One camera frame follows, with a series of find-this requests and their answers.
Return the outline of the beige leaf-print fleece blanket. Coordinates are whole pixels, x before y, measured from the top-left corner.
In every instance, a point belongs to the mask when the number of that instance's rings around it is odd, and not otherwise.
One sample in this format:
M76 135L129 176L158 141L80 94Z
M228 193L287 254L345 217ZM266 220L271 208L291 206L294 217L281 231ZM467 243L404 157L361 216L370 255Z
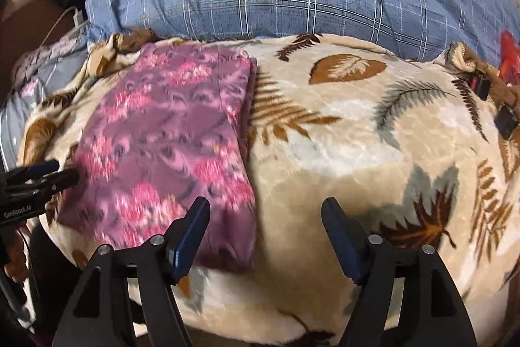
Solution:
M419 62L334 34L155 43L239 48L257 65L245 162L255 195L251 264L231 272L196 261L173 290L188 326L245 342L338 342L359 289L323 228L328 197L397 247L437 248L479 344L518 321L519 134L503 136L495 120L518 113L519 89L468 46L454 42ZM71 167L88 120L141 49L118 54L114 35L92 46L69 84L32 109L16 164L54 158ZM105 242L58 222L62 197L41 225L79 263Z

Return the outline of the red plastic bag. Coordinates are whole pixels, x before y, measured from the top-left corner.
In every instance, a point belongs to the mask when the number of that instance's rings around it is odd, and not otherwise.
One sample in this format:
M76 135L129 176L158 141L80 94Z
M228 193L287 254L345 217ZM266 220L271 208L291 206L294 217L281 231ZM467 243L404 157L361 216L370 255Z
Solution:
M512 86L520 80L519 45L511 32L504 30L500 35L500 78Z

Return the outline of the brown knit garment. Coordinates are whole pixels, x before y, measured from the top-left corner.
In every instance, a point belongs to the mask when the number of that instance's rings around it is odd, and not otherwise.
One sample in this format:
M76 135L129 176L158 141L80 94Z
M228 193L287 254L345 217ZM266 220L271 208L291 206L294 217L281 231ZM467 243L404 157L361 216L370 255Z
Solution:
M115 33L114 48L118 54L138 52L147 43L155 43L161 38L151 29L132 28L130 33Z

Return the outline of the pink floral garment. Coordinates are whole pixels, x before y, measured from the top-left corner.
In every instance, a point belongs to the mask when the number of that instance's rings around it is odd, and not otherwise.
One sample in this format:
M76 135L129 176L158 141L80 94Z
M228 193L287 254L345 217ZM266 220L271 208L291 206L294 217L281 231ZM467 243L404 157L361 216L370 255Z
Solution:
M57 220L91 240L135 247L184 217L198 197L211 220L196 261L242 272L255 247L255 195L246 133L256 61L226 46L158 43L88 120Z

